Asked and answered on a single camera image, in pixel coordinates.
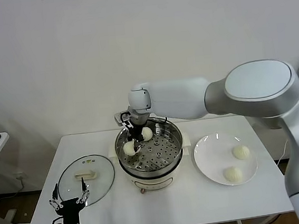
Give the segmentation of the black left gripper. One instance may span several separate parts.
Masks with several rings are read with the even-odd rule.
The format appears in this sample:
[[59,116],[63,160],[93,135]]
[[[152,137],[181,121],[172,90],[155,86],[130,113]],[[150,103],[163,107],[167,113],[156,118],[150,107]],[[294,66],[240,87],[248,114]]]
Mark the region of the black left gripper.
[[49,204],[56,210],[56,214],[62,217],[63,224],[80,224],[79,212],[84,209],[89,198],[89,190],[83,177],[81,178],[82,194],[78,198],[60,201],[58,184],[55,184]]

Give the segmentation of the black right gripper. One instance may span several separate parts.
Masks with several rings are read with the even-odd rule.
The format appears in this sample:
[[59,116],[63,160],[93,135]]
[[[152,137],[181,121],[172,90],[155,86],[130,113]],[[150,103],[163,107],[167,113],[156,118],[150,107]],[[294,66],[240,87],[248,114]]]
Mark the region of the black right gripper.
[[142,134],[143,125],[132,125],[129,121],[124,121],[124,126],[128,130],[128,141],[133,141],[134,152],[139,152],[143,147],[145,139]]

